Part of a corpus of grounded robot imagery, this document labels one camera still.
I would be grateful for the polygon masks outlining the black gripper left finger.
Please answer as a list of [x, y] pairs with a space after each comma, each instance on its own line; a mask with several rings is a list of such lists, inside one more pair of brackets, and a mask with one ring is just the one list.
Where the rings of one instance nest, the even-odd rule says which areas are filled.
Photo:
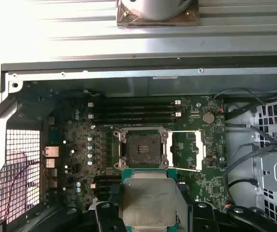
[[123, 194], [122, 184], [111, 187], [111, 195], [106, 202], [96, 202], [85, 212], [67, 213], [68, 218], [59, 221], [57, 232], [125, 232], [127, 228], [119, 217]]

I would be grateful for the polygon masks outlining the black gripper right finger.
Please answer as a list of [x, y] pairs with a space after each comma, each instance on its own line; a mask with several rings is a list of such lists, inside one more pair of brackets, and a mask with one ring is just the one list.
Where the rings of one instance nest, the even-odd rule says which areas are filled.
[[177, 215], [185, 232], [277, 232], [277, 224], [242, 206], [222, 213], [177, 190]]

